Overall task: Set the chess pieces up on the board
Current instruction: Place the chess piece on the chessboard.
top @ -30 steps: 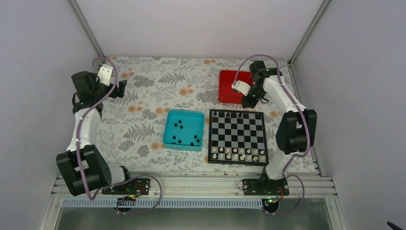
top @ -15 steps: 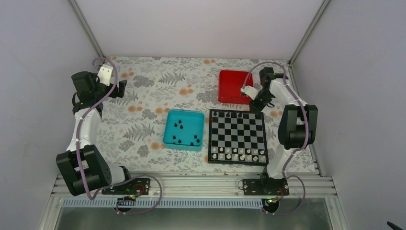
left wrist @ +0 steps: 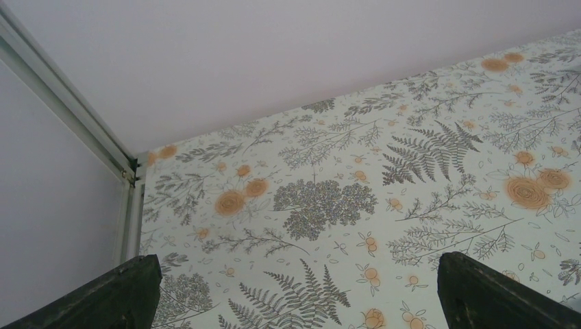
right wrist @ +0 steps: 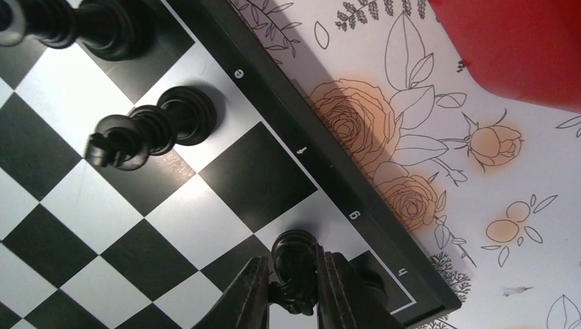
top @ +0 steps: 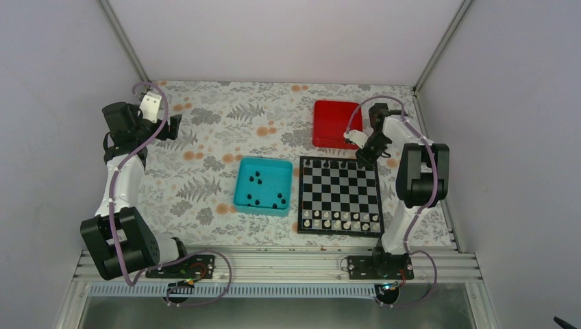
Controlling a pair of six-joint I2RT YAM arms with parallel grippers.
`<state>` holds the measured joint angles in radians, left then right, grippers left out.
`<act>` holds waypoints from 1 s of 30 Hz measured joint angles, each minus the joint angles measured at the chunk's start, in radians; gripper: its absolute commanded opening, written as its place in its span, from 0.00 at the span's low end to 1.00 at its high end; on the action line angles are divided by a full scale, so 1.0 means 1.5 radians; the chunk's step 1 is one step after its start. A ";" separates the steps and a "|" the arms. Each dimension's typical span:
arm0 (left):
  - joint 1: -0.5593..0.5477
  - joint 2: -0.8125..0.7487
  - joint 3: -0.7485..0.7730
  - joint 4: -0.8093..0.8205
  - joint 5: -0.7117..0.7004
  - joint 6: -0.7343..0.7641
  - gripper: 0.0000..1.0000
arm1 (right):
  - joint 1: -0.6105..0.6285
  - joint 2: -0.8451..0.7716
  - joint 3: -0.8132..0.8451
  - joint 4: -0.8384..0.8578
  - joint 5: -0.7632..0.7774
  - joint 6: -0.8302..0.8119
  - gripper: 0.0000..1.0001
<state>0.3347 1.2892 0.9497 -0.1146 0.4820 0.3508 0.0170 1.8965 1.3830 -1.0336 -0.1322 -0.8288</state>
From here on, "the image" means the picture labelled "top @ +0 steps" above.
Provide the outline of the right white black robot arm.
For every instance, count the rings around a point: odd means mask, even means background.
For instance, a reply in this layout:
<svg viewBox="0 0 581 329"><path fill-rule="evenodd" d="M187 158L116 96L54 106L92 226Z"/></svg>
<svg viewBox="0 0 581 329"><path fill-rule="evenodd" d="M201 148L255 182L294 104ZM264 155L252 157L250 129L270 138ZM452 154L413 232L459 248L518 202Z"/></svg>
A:
<svg viewBox="0 0 581 329"><path fill-rule="evenodd" d="M393 220L382 235L383 252L371 261L373 274L387 279L397 271L391 254L408 254L408 241L422 212L433 208L447 196L449 186L449 147L422 134L403 110L391 110L386 103L369 108L371 135L351 130L344 137L358 146L357 161L373 166L388 146L400 152L395 189L399 199Z"/></svg>

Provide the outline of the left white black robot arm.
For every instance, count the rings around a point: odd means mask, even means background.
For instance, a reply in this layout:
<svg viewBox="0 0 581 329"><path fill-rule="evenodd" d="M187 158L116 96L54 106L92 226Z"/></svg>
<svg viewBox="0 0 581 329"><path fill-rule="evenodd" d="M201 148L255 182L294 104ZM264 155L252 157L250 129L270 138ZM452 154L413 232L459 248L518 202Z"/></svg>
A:
<svg viewBox="0 0 581 329"><path fill-rule="evenodd" d="M146 96L140 105L117 102L102 110L109 128L103 141L108 183L94 217L81 222L80 234L104 280L160 264L175 278L190 270L184 244L156 236L136 207L147 162L144 142L175 140L182 119L179 114L167 122L159 119L160 104Z"/></svg>

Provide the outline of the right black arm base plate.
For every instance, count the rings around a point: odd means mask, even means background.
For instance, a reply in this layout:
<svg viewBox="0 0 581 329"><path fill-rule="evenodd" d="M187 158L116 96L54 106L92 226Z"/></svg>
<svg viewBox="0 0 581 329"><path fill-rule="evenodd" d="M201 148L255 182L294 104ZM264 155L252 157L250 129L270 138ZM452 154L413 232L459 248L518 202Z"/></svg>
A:
<svg viewBox="0 0 581 329"><path fill-rule="evenodd" d="M415 278L408 254L387 255L381 260L372 256L348 256L346 260L350 280L412 280Z"/></svg>

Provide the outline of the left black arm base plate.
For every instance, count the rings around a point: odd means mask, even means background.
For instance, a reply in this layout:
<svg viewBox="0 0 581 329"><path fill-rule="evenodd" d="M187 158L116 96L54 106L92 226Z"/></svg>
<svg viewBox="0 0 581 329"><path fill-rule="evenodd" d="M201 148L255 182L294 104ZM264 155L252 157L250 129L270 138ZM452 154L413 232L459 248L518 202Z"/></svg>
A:
<svg viewBox="0 0 581 329"><path fill-rule="evenodd" d="M211 279L213 276L215 256L200 254L178 264L148 271L147 278L164 278L179 280Z"/></svg>

